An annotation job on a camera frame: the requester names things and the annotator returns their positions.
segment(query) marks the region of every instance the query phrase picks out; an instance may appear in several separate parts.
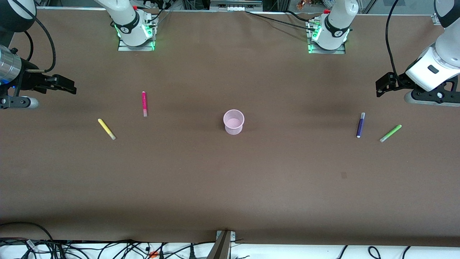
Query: table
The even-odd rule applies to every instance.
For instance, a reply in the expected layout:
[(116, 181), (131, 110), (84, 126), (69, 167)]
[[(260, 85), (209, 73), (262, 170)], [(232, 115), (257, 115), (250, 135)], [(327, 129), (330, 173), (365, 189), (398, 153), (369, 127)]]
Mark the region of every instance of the table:
[[(137, 53), (116, 51), (105, 11), (38, 17), (53, 73), (78, 90), (0, 113), (2, 222), (55, 239), (192, 242), (229, 228), (249, 243), (458, 245), (460, 111), (375, 97), (391, 69), (385, 16), (357, 16), (345, 55), (308, 54), (304, 30), (243, 12), (173, 12), (155, 51)], [(45, 34), (29, 31), (31, 61), (48, 67)], [(429, 16), (392, 18), (398, 71), (441, 32)], [(29, 53), (23, 34), (12, 46)], [(235, 136), (222, 122), (233, 108), (246, 117)]]

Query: yellow marker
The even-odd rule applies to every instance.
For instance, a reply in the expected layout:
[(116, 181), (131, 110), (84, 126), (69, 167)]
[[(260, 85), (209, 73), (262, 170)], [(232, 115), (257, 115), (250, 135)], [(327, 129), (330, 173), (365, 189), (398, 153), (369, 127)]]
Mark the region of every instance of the yellow marker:
[(102, 119), (98, 119), (98, 121), (99, 121), (99, 124), (101, 124), (101, 126), (104, 128), (105, 132), (107, 132), (107, 134), (112, 138), (112, 140), (115, 140), (116, 139), (115, 135), (112, 133), (112, 131), (110, 131), (107, 125), (105, 125), (104, 121)]

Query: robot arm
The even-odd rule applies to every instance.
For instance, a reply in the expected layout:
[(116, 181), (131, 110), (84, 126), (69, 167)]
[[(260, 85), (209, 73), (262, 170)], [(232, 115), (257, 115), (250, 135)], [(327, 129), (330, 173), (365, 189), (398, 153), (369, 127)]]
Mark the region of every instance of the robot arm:
[(96, 0), (112, 17), (121, 40), (129, 46), (139, 46), (153, 36), (152, 15), (135, 9), (129, 0)]
[(337, 0), (329, 14), (322, 14), (316, 18), (321, 21), (321, 29), (312, 40), (324, 49), (338, 49), (346, 41), (350, 24), (358, 10), (356, 0)]
[[(460, 106), (456, 92), (460, 74), (460, 0), (435, 0), (435, 11), (445, 28), (405, 73), (390, 72), (376, 82), (377, 97), (388, 91), (413, 89), (408, 103)], [(450, 89), (445, 86), (451, 83)]]
[[(7, 31), (25, 32), (36, 21), (35, 16), (33, 0), (0, 0), (0, 26)], [(17, 52), (16, 48), (10, 50), (0, 45), (0, 109), (36, 108), (38, 100), (19, 96), (21, 90), (42, 94), (46, 94), (47, 90), (62, 90), (76, 94), (74, 81), (61, 75), (43, 75), (42, 70), (29, 60), (20, 58)], [(11, 88), (14, 94), (10, 96), (8, 90)]]

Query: pink cup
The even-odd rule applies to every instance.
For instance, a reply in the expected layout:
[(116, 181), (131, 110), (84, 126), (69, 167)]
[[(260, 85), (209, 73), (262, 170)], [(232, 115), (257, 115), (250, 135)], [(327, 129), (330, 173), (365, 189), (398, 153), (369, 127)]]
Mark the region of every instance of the pink cup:
[(224, 115), (225, 130), (228, 134), (236, 135), (243, 130), (244, 115), (239, 110), (229, 110)]

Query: green marker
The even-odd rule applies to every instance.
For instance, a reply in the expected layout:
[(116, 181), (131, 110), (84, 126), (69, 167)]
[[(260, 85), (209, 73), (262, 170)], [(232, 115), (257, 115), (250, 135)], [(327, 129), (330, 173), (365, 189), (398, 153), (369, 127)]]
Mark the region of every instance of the green marker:
[(401, 127), (402, 127), (402, 125), (396, 126), (394, 129), (392, 129), (390, 132), (388, 132), (385, 136), (383, 136), (383, 138), (380, 139), (380, 142), (383, 143), (387, 138), (389, 138), (389, 137), (391, 137), (391, 135), (395, 134), (395, 132), (397, 132)]

